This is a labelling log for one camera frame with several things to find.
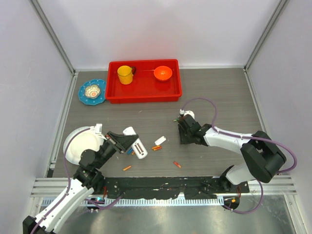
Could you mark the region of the white battery cover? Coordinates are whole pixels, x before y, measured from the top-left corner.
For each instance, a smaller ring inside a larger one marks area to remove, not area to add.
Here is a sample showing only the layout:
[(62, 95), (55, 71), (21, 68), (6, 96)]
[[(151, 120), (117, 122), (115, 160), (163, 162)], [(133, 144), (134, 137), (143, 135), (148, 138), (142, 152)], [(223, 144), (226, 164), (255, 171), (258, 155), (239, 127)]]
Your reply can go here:
[(162, 143), (164, 143), (166, 141), (166, 137), (165, 136), (162, 136), (160, 137), (159, 139), (157, 139), (155, 141), (155, 145), (161, 145)]

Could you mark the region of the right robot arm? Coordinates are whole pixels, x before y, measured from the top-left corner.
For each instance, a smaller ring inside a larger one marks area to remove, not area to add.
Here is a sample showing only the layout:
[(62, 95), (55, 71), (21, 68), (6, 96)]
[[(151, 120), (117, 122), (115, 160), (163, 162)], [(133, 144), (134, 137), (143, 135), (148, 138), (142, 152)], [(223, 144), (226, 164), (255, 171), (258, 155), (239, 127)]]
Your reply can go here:
[(177, 122), (180, 144), (219, 147), (243, 156), (244, 163), (230, 166), (219, 178), (221, 189), (227, 193), (245, 181), (270, 182), (286, 162), (285, 155), (263, 131), (238, 135), (210, 124), (201, 126), (191, 115), (185, 115)]

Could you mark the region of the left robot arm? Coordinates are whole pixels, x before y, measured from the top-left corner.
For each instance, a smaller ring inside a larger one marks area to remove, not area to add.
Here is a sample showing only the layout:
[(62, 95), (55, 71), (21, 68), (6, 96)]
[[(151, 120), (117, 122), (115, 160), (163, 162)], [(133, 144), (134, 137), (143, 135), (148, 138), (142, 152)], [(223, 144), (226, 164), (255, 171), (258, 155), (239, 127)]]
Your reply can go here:
[(100, 194), (105, 179), (99, 169), (115, 154), (126, 152), (139, 136), (119, 135), (109, 131), (98, 150), (85, 149), (79, 168), (68, 178), (68, 185), (58, 197), (35, 217), (28, 216), (22, 223), (24, 234), (57, 234), (65, 221), (91, 194)]

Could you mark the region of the white remote control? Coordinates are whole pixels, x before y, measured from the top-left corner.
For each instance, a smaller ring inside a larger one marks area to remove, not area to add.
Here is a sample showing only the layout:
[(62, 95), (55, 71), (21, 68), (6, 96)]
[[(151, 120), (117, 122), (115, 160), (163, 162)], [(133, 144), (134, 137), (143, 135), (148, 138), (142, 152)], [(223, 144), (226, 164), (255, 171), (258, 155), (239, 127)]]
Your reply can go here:
[[(125, 136), (132, 136), (136, 135), (136, 132), (134, 131), (133, 127), (127, 127), (123, 130), (123, 134)], [(132, 144), (131, 149), (138, 159), (144, 159), (148, 154), (146, 148), (139, 138)]]

